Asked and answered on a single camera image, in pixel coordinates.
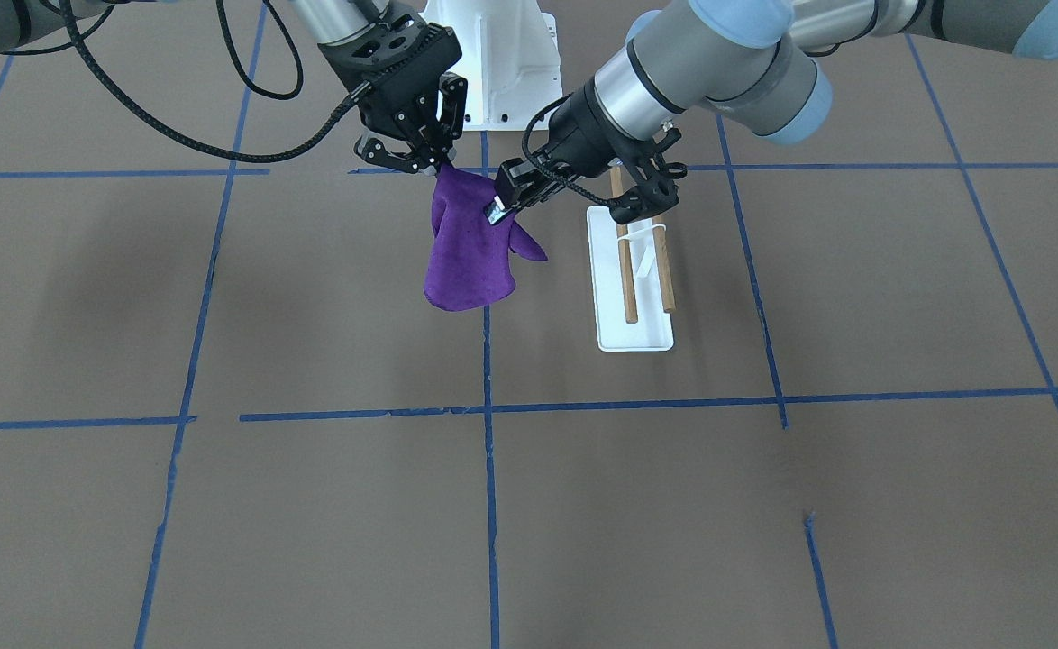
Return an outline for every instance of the robotic arm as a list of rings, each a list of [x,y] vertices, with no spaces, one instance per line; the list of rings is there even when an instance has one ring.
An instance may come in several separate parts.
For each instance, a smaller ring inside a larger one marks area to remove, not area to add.
[[[289,2],[355,100],[368,129],[355,144],[362,160],[403,173],[437,173],[452,160],[467,92],[467,80],[448,71],[460,58],[453,29],[396,0]],[[0,52],[59,29],[56,3],[0,0]],[[72,13],[92,16],[109,3],[72,0]],[[821,126],[833,101],[811,55],[902,33],[1057,58],[1058,0],[672,0],[643,14],[626,46],[586,85],[543,108],[539,119],[557,108],[549,141],[529,151],[526,129],[524,159],[504,161],[497,173],[489,221],[562,188],[610,206],[619,222],[660,214],[677,204],[676,180],[686,175],[685,165],[664,159],[680,137],[672,124],[678,114],[697,106],[771,143],[799,143]],[[388,151],[377,136],[408,151]],[[621,197],[602,200],[576,185],[615,160],[636,182]]]

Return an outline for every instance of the white plastic stand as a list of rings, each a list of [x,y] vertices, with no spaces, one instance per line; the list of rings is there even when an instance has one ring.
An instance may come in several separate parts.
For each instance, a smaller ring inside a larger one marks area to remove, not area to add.
[[[624,291],[617,247],[617,223],[606,206],[586,210],[589,228],[589,264],[592,267],[594,312],[598,318],[598,346],[602,350],[669,350],[673,348],[673,321],[661,306],[657,275],[657,246],[652,219],[631,222],[633,283],[637,294],[637,322],[624,321]]]
[[[536,0],[428,0],[422,16],[458,35],[452,70],[469,82],[466,130],[524,130],[561,97],[557,21]]]

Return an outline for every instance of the purple cloth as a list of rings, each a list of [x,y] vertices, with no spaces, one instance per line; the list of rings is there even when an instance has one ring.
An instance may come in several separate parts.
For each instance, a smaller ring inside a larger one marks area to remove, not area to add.
[[[495,303],[516,288],[509,251],[547,262],[545,251],[509,215],[490,226],[485,205],[496,196],[493,181],[442,164],[434,192],[434,250],[428,255],[425,296],[445,311]]]

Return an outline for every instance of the purple towel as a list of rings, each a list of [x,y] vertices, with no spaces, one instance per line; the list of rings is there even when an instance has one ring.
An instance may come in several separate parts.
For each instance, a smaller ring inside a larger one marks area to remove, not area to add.
[[[428,255],[425,296],[445,311],[468,311],[513,292],[509,251],[532,262],[547,262],[545,251],[515,215],[490,226],[485,205],[496,196],[493,181],[441,165],[434,192],[434,250]]]

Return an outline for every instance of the wooden stick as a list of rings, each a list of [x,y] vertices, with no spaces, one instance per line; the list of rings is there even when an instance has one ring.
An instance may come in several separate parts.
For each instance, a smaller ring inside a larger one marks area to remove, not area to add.
[[[665,219],[660,214],[654,217],[654,226],[664,224]],[[661,308],[665,312],[673,312],[677,309],[677,302],[673,299],[673,272],[670,270],[670,250],[664,228],[654,228],[654,247],[657,248],[657,278],[661,283]]]
[[[608,169],[608,185],[614,197],[620,197],[621,167],[612,166]],[[633,254],[630,252],[630,240],[623,239],[630,233],[628,226],[617,224],[617,256],[621,263],[621,292],[624,294],[624,322],[626,325],[637,324],[637,286],[633,283]]]

